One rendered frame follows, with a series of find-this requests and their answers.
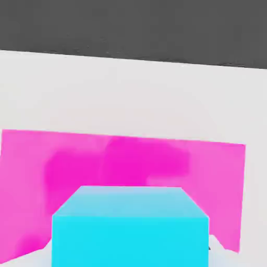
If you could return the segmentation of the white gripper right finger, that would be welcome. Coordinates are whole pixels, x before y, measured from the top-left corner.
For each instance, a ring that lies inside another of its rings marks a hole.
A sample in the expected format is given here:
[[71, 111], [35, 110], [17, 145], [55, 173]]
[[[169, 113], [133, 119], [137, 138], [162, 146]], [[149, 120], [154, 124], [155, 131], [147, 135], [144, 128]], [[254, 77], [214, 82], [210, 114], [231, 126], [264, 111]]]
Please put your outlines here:
[[263, 267], [263, 261], [224, 249], [214, 235], [209, 235], [209, 267]]

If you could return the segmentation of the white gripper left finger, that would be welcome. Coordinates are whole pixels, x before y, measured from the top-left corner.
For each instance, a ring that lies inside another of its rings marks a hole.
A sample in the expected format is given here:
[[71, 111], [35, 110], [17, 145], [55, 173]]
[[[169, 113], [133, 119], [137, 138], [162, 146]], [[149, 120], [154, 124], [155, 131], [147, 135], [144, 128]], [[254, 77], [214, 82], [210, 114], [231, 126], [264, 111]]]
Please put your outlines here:
[[52, 241], [50, 240], [43, 249], [1, 263], [0, 267], [52, 267], [51, 255]]

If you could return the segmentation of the small cyan cube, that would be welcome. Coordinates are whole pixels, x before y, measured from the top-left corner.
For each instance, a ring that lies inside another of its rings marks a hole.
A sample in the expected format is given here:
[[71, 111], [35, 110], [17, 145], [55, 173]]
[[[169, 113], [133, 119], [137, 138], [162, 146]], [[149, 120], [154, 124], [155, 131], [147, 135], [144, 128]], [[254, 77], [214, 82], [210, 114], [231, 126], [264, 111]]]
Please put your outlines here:
[[80, 187], [53, 215], [51, 267], [208, 267], [209, 217], [176, 187]]

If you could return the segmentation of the large pink box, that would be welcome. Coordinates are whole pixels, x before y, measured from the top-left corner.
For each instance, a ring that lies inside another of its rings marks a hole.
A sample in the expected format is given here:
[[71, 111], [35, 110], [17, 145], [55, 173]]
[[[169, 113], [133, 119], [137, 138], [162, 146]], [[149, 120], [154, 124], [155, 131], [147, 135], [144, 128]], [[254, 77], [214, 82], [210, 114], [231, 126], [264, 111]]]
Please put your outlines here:
[[210, 234], [240, 248], [243, 144], [3, 130], [0, 264], [46, 246], [52, 214], [81, 186], [180, 187], [209, 216]]

